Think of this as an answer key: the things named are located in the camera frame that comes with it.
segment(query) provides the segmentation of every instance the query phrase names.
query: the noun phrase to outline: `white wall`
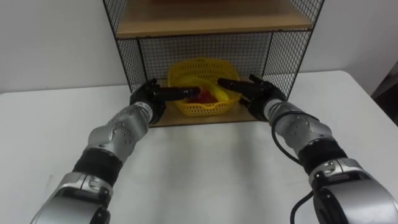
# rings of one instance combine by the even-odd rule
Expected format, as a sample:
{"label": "white wall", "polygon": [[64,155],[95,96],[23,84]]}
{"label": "white wall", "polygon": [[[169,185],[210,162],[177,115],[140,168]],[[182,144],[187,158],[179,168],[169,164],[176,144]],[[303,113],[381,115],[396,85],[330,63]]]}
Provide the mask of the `white wall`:
{"label": "white wall", "polygon": [[397,9],[397,0],[326,0],[301,70],[344,70],[371,94],[398,61]]}
{"label": "white wall", "polygon": [[0,91],[125,83],[101,0],[0,0]]}
{"label": "white wall", "polygon": [[[398,60],[397,0],[326,0],[302,71],[371,93]],[[126,83],[101,0],[0,0],[0,92]]]}

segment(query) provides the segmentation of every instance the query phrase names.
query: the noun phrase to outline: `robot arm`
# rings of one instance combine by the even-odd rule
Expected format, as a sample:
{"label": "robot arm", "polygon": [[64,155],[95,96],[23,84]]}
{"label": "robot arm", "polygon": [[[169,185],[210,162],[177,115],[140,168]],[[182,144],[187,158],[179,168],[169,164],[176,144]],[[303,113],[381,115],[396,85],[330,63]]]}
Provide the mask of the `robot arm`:
{"label": "robot arm", "polygon": [[134,92],[130,106],[90,133],[88,145],[72,172],[66,174],[31,224],[109,223],[107,207],[119,171],[148,132],[159,121],[165,102],[191,98],[199,88],[160,88],[151,80]]}
{"label": "robot arm", "polygon": [[269,82],[250,76],[254,83],[219,79],[226,89],[243,94],[241,103],[273,134],[294,150],[309,176],[313,203],[320,223],[398,223],[398,205],[392,195],[360,164],[339,147],[330,128],[286,101]]}

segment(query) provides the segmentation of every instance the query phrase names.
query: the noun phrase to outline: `black rubber joint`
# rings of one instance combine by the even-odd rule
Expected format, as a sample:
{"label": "black rubber joint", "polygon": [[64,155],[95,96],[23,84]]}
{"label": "black rubber joint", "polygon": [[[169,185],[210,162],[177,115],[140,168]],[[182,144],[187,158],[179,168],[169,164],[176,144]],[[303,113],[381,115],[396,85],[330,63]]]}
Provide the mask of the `black rubber joint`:
{"label": "black rubber joint", "polygon": [[340,158],[347,158],[346,153],[337,142],[330,140],[314,142],[298,153],[298,159],[307,174],[310,174],[312,170],[324,162]]}
{"label": "black rubber joint", "polygon": [[122,162],[103,149],[87,149],[77,161],[73,172],[82,172],[107,181],[113,187],[122,169]]}

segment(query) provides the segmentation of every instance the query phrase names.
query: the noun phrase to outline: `red fruit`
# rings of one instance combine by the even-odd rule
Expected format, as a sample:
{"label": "red fruit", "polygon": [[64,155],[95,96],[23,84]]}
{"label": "red fruit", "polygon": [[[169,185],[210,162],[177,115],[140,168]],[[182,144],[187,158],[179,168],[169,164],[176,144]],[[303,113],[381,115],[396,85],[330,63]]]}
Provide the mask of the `red fruit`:
{"label": "red fruit", "polygon": [[188,103],[217,103],[218,100],[205,88],[200,87],[200,93],[197,97],[188,100]]}

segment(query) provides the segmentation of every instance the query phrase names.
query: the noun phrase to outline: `black cable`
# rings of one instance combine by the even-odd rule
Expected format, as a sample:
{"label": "black cable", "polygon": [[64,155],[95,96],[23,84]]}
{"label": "black cable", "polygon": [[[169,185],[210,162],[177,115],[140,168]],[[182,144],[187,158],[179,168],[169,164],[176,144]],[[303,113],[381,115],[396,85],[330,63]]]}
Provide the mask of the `black cable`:
{"label": "black cable", "polygon": [[305,202],[310,200],[313,196],[313,191],[311,190],[310,193],[308,193],[304,198],[301,198],[292,208],[292,211],[290,212],[290,224],[294,224],[294,217],[296,215],[297,210],[302,206]]}
{"label": "black cable", "polygon": [[[295,163],[297,163],[298,165],[301,166],[301,162],[300,162],[296,157],[294,157],[294,156],[292,156],[290,153],[288,153],[288,152],[286,151],[286,149],[283,148],[283,146],[279,143],[278,139],[276,138],[276,125],[277,125],[278,121],[280,121],[282,118],[284,118],[284,117],[287,116],[287,115],[303,115],[303,116],[308,116],[308,117],[310,117],[310,118],[312,118],[312,119],[315,119],[315,120],[317,120],[317,121],[319,121],[319,119],[316,118],[316,117],[314,117],[314,116],[312,116],[312,115],[310,115],[310,114],[304,113],[304,112],[302,112],[302,111],[288,111],[288,112],[283,113],[283,114],[279,115],[278,117],[276,117],[275,120],[274,120],[274,122],[272,123],[272,126],[271,126],[271,134],[272,134],[272,138],[273,138],[273,140],[274,140],[276,146],[278,147],[278,149],[279,149],[283,154],[285,154],[285,156],[287,156],[289,159],[291,159],[293,162],[295,162]],[[307,202],[308,200],[310,200],[310,199],[312,198],[312,196],[313,196],[313,191],[311,191],[310,193],[308,193],[306,196],[304,196],[304,198],[302,198],[301,200],[299,200],[299,201],[293,206],[292,211],[290,212],[290,224],[295,224],[294,218],[295,218],[295,215],[296,215],[297,210],[298,210],[305,202]]]}

